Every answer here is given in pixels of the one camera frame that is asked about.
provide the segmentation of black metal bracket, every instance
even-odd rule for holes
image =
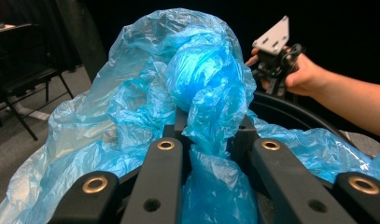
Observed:
[[[253,42],[253,47],[259,49],[253,77],[269,80],[266,93],[279,98],[286,98],[286,76],[298,70],[297,58],[303,52],[300,44],[287,48],[288,41],[289,17],[285,16]]]
[[[191,171],[187,114],[176,111],[142,166],[120,179],[109,172],[82,176],[61,199],[49,223],[180,223],[181,189]],[[380,223],[380,181],[343,173],[330,184],[311,175],[291,150],[260,138],[248,117],[228,150],[248,176],[261,224]]]

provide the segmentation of hole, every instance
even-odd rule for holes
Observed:
[[[265,146],[267,146],[267,147],[275,147],[276,145],[274,143],[272,143],[272,142],[267,142],[267,143],[265,143]]]
[[[155,212],[161,207],[161,202],[158,199],[147,199],[143,207],[148,212]]]
[[[90,177],[82,186],[85,193],[97,193],[102,191],[107,186],[107,178],[103,175]]]
[[[158,144],[158,148],[161,150],[169,150],[169,149],[172,149],[173,147],[175,147],[175,143],[171,141],[161,141]]]
[[[372,189],[373,188],[370,184],[363,182],[363,181],[360,181],[360,180],[357,180],[356,184],[358,184],[359,186],[361,186],[362,188],[365,188],[365,189]]]
[[[326,213],[327,206],[318,200],[311,200],[308,203],[309,207],[311,207],[315,212]]]
[[[354,188],[366,194],[378,194],[379,187],[369,179],[361,176],[350,176],[349,184]]]
[[[269,150],[278,150],[280,148],[280,145],[273,141],[264,141],[262,146]]]
[[[162,147],[170,147],[171,145],[172,145],[172,144],[167,143],[167,142],[161,143],[161,146],[162,146]]]
[[[96,189],[96,188],[99,188],[100,186],[102,186],[102,184],[103,184],[102,180],[96,179],[96,180],[93,180],[89,184],[89,187],[92,188],[92,189]]]

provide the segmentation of floor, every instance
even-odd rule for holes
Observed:
[[[87,91],[91,82],[83,66],[77,68],[75,72],[63,72],[63,77],[70,90],[77,96]],[[63,92],[63,84],[57,77],[50,82],[50,95],[59,95]],[[39,92],[22,103],[25,107],[35,108],[39,102],[44,100],[44,92]],[[59,98],[50,105],[40,109],[45,113],[51,113],[61,102],[70,100],[70,96]],[[41,148],[48,137],[48,122],[40,119],[26,118],[26,123],[35,132],[38,140],[35,141],[31,135],[23,128],[13,115],[1,110],[0,116],[3,120],[3,127],[0,127],[0,202],[6,197],[7,186],[15,171],[34,152]]]

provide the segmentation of blue plastic sheet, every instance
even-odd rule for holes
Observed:
[[[174,8],[122,28],[91,89],[59,105],[49,136],[12,177],[0,223],[46,223],[82,175],[123,176],[140,166],[149,144],[189,112],[183,134],[193,170],[183,187],[183,223],[256,223],[247,177],[230,161],[227,141],[245,114],[261,137],[286,143],[315,175],[333,181],[360,170],[380,179],[373,161],[326,130],[286,130],[248,110],[256,84],[239,42],[219,18]]]

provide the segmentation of finger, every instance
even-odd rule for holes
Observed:
[[[285,81],[286,87],[291,88],[295,86],[295,74],[290,74],[286,77]]]
[[[269,81],[268,81],[268,79],[262,78],[260,81],[261,81],[262,88],[265,89],[265,90],[268,90],[268,88],[269,88]]]
[[[247,60],[246,65],[247,65],[247,66],[251,66],[251,65],[253,65],[254,63],[256,63],[258,59],[259,59],[259,56],[254,55],[253,57],[251,57],[251,58],[249,58],[249,59]]]
[[[259,52],[259,49],[254,48],[251,50],[251,55],[256,55]]]

